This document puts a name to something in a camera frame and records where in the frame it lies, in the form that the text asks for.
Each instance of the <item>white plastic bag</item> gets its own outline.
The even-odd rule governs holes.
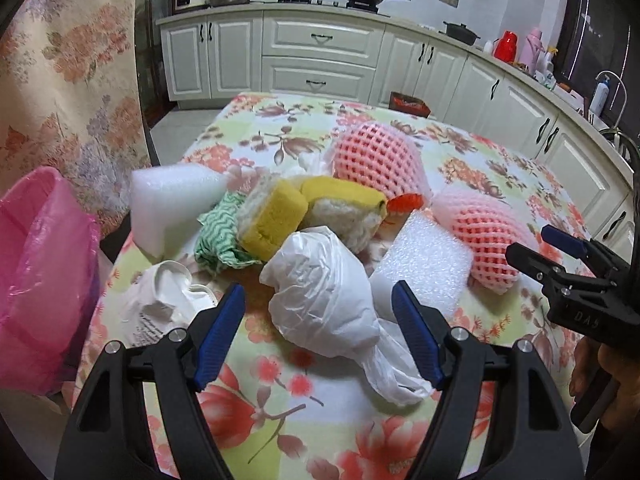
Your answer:
[[[157,343],[174,328],[187,328],[201,310],[218,304],[209,287],[192,283],[189,270],[171,260],[149,267],[120,301],[128,346]]]
[[[260,282],[276,290],[269,312],[288,341],[325,357],[353,359],[373,389],[398,406],[433,391],[398,325],[378,320],[364,267],[327,227],[289,235]]]

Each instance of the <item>window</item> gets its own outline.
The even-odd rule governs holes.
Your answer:
[[[636,138],[640,132],[640,25],[631,0],[567,0],[558,42],[556,79],[591,98],[596,76],[603,70],[617,73],[625,83],[628,105],[620,129]],[[615,123],[625,100],[613,77],[602,119]]]

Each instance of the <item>blue gripper pad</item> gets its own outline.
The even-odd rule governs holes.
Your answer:
[[[579,260],[587,256],[587,247],[580,238],[575,238],[552,225],[544,226],[540,231],[540,235],[546,243],[553,245],[553,247],[560,249],[569,256]]]
[[[220,373],[244,316],[244,288],[238,284],[232,285],[216,308],[220,309],[220,313],[198,349],[198,367],[193,379],[200,390]]]
[[[391,291],[391,308],[404,340],[422,378],[428,380],[436,390],[441,390],[447,378],[440,366],[438,341],[424,322],[418,307],[425,308],[415,299],[406,282],[397,282]]]

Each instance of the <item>white cabinet door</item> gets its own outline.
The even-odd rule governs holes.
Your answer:
[[[467,57],[444,122],[482,135],[482,124],[491,113],[489,104],[504,76],[494,65],[476,56]]]
[[[366,103],[375,69],[303,57],[262,58],[262,91],[291,92]]]
[[[207,27],[211,97],[232,98],[240,92],[260,91],[262,13],[233,13]]]
[[[208,99],[207,24],[188,20],[162,28],[162,57],[169,100]]]
[[[267,10],[262,53],[376,67],[385,26],[354,16]]]
[[[627,198],[595,238],[631,263],[635,231],[633,199]]]
[[[628,193],[610,158],[575,123],[560,115],[537,160],[548,167],[597,233]]]
[[[414,97],[422,99],[431,109],[430,119],[444,121],[465,61],[464,50],[438,40],[429,41]]]
[[[558,118],[558,109],[523,83],[506,75],[480,127],[481,135],[497,144],[535,157]]]
[[[413,95],[429,38],[408,30],[387,27],[373,78],[369,104],[388,108],[391,92]]]

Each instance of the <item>human hand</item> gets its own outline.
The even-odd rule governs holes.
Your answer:
[[[587,337],[576,345],[574,357],[569,394],[576,397],[584,393],[593,370],[599,364],[620,383],[616,398],[600,417],[600,424],[614,434],[624,433],[640,411],[640,359],[628,357]]]

